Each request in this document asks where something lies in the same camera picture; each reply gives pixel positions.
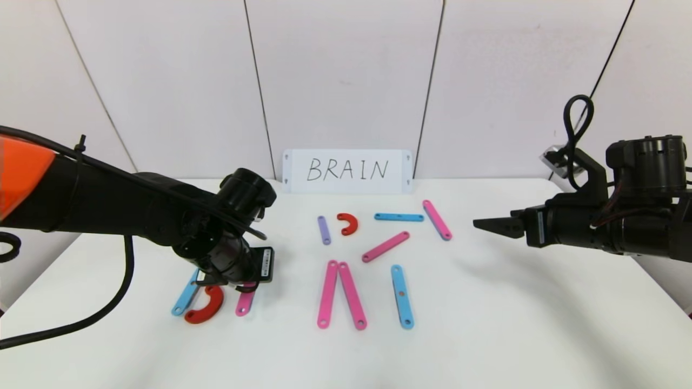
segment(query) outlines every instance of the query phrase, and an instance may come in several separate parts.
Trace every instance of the black cable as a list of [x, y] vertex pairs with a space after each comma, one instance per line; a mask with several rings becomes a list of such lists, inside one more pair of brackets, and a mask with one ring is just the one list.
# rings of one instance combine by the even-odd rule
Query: black cable
[[266, 235], [255, 230], [254, 228], [251, 228], [250, 226], [243, 224], [239, 221], [239, 219], [242, 219], [242, 217], [233, 217], [231, 215], [227, 215], [223, 212], [220, 212], [216, 208], [203, 203], [201, 201], [197, 201], [195, 199], [191, 199], [184, 194], [175, 192], [173, 190], [169, 190], [167, 188], [160, 187], [154, 183], [151, 183], [145, 179], [142, 179], [139, 176], [136, 176], [134, 174], [130, 174], [124, 170], [120, 170], [116, 168], [115, 166], [109, 165], [105, 162], [99, 161], [98, 159], [91, 158], [90, 156], [83, 155], [79, 152], [76, 152], [75, 150], [72, 150], [68, 147], [65, 147], [57, 142], [51, 141], [50, 139], [46, 139], [42, 136], [32, 134], [30, 132], [22, 131], [20, 129], [16, 128], [11, 128], [11, 127], [6, 127], [3, 125], [0, 125], [0, 135], [5, 135], [5, 136], [11, 136], [13, 138], [19, 138], [23, 139], [25, 141], [28, 141], [30, 143], [34, 143], [36, 145], [48, 148], [50, 150], [53, 150], [54, 152], [60, 153], [62, 155], [65, 155], [69, 158], [77, 160], [78, 158], [82, 158], [84, 163], [87, 165], [93, 166], [97, 169], [103, 170], [105, 172], [108, 172], [109, 174], [116, 175], [117, 177], [120, 177], [122, 179], [126, 179], [132, 183], [135, 183], [139, 186], [142, 186], [144, 188], [147, 188], [149, 190], [152, 190], [154, 192], [161, 193], [162, 195], [166, 195], [169, 197], [172, 197], [176, 200], [183, 201], [193, 208], [196, 208], [198, 210], [204, 210], [208, 212], [210, 215], [219, 218], [222, 221], [225, 221], [226, 223], [229, 223], [232, 226], [238, 227], [243, 231], [246, 231], [262, 240], [266, 240]]
[[80, 329], [87, 328], [88, 326], [98, 322], [104, 316], [109, 314], [113, 308], [115, 308], [118, 303], [122, 300], [127, 293], [130, 282], [132, 282], [132, 275], [134, 274], [134, 248], [132, 246], [132, 236], [126, 235], [125, 238], [125, 276], [122, 279], [122, 284], [118, 293], [113, 297], [113, 299], [108, 302], [101, 310], [91, 315], [88, 318], [82, 319], [76, 323], [63, 325], [62, 327], [56, 327], [52, 329], [45, 329], [44, 331], [33, 332], [31, 334], [24, 334], [13, 336], [12, 338], [0, 340], [0, 350], [16, 347], [20, 345], [25, 345], [27, 343], [33, 343], [37, 341], [43, 341], [50, 338], [55, 338], [56, 336], [67, 335]]
[[[574, 126], [572, 125], [572, 117], [570, 116], [572, 112], [572, 105], [577, 101], [583, 101], [586, 103], [586, 118], [581, 128], [574, 133]], [[576, 95], [570, 98], [565, 104], [565, 110], [563, 111], [563, 122], [565, 123], [565, 131], [567, 132], [567, 144], [564, 146], [567, 154], [567, 179], [570, 181], [570, 185], [575, 189], [579, 190], [581, 187], [574, 180], [574, 150], [576, 149], [576, 143], [579, 139], [586, 133], [586, 130], [591, 125], [591, 120], [594, 118], [594, 102], [587, 95]]]

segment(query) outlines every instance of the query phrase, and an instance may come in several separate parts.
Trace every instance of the wall seam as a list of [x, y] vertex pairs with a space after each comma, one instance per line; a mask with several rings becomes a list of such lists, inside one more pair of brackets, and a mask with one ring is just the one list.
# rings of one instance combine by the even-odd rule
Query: wall seam
[[426, 126], [426, 115], [428, 114], [428, 101], [430, 101], [430, 89], [433, 87], [433, 74], [435, 73], [435, 61], [437, 60], [437, 48], [439, 47], [439, 36], [442, 33], [442, 22], [444, 20], [444, 9], [447, 6], [447, 1], [442, 0], [442, 9], [439, 14], [439, 25], [437, 26], [437, 38], [435, 39], [435, 51], [432, 53], [432, 66], [430, 68], [430, 79], [428, 80], [428, 92], [426, 93], [426, 103], [423, 107], [423, 120], [421, 122], [421, 133], [418, 137], [418, 147], [416, 149], [416, 161], [413, 164], [413, 178], [416, 178], [416, 170], [418, 169], [418, 159], [421, 155], [421, 143], [423, 142], [423, 128]]

